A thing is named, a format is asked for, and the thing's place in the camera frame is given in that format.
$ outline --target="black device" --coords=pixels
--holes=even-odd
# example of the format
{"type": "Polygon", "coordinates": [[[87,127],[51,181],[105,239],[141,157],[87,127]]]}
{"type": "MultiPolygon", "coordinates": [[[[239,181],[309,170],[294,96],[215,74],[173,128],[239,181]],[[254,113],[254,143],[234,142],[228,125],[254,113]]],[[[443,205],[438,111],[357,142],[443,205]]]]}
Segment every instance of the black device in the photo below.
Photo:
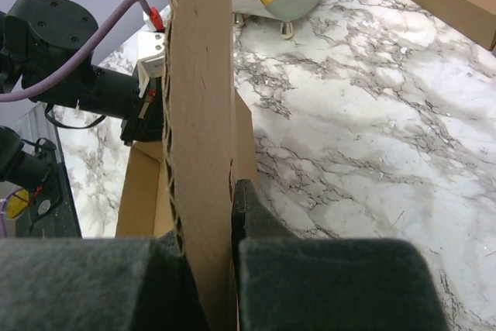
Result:
{"type": "Polygon", "coordinates": [[[232,256],[241,331],[447,331],[422,255],[389,239],[304,240],[236,182],[232,256]]]}
{"type": "Polygon", "coordinates": [[[57,147],[39,139],[34,153],[12,129],[0,126],[0,181],[11,182],[29,193],[26,211],[15,221],[17,237],[80,237],[71,186],[57,147]]]}
{"type": "MultiPolygon", "coordinates": [[[[69,0],[17,0],[6,14],[0,12],[0,93],[11,92],[21,77],[22,88],[28,88],[50,76],[97,29],[91,13],[69,0]]],[[[91,58],[31,101],[122,119],[125,143],[161,140],[160,79],[150,81],[151,96],[140,97],[136,75],[92,65],[91,58]]]]}

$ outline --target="screw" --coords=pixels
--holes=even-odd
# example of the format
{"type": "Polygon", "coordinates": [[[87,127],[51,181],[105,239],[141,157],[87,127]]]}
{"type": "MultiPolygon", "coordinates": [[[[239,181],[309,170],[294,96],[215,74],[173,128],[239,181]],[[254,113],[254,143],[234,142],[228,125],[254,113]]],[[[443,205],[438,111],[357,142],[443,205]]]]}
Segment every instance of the screw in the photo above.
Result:
{"type": "Polygon", "coordinates": [[[48,199],[45,199],[43,202],[40,203],[40,207],[38,207],[38,215],[44,215],[46,214],[49,210],[52,204],[48,199]]]}

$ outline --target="white marble surface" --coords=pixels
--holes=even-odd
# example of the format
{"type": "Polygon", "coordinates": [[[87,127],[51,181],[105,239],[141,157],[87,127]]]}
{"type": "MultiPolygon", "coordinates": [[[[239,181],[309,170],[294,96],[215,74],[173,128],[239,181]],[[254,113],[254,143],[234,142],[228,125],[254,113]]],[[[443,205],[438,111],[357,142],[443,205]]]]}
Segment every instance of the white marble surface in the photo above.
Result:
{"type": "MultiPolygon", "coordinates": [[[[104,65],[135,62],[134,36],[104,65]]],[[[282,221],[302,236],[413,242],[452,328],[496,329],[496,58],[409,0],[325,0],[291,41],[250,20],[235,69],[282,221]]],[[[86,237],[115,232],[119,125],[60,131],[86,237]]]]}

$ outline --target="cable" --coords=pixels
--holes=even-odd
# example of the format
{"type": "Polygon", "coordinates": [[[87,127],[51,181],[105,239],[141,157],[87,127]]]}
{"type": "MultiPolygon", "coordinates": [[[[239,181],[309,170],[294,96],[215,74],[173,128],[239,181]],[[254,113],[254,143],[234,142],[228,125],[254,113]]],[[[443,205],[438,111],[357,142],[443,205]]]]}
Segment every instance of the cable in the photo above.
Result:
{"type": "Polygon", "coordinates": [[[106,116],[99,116],[94,122],[91,122],[87,126],[73,127],[73,126],[68,126],[66,124],[63,124],[62,122],[59,122],[58,120],[56,120],[54,116],[51,116],[50,112],[52,110],[53,110],[53,105],[50,104],[50,105],[46,106],[46,108],[45,108],[46,120],[48,120],[48,122],[52,123],[57,128],[62,128],[62,129],[90,129],[90,128],[97,126],[98,124],[100,124],[101,122],[103,122],[107,118],[106,116]]]}
{"type": "Polygon", "coordinates": [[[122,16],[124,16],[129,8],[137,2],[141,4],[141,8],[147,15],[150,16],[150,18],[156,18],[157,10],[152,9],[146,0],[124,0],[105,20],[102,26],[96,30],[90,39],[88,39],[84,46],[82,46],[81,49],[58,70],[54,71],[47,78],[29,88],[21,91],[0,94],[0,102],[16,102],[24,100],[25,98],[32,98],[52,88],[54,85],[65,79],[76,69],[76,67],[79,66],[81,62],[84,61],[87,56],[89,56],[89,54],[96,48],[97,45],[100,44],[103,38],[107,36],[110,30],[112,30],[115,24],[122,18],[122,16]]]}
{"type": "Polygon", "coordinates": [[[35,150],[36,153],[39,153],[40,150],[54,151],[54,150],[57,149],[55,147],[55,145],[49,146],[49,147],[47,145],[42,145],[41,144],[41,140],[45,140],[45,142],[47,141],[47,139],[45,139],[44,137],[39,138],[35,143],[33,141],[29,141],[29,140],[26,140],[26,139],[21,139],[21,141],[23,141],[25,144],[34,147],[34,150],[35,150]]]}

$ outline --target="red connector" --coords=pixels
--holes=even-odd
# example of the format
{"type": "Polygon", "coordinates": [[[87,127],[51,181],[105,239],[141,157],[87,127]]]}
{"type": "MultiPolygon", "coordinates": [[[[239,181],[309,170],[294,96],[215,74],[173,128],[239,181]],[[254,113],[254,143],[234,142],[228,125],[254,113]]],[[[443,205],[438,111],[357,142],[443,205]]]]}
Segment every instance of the red connector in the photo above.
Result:
{"type": "Polygon", "coordinates": [[[151,13],[148,15],[150,17],[150,21],[153,23],[153,27],[159,33],[163,33],[165,31],[164,21],[162,21],[162,16],[158,12],[158,9],[155,7],[150,7],[151,13]]]}

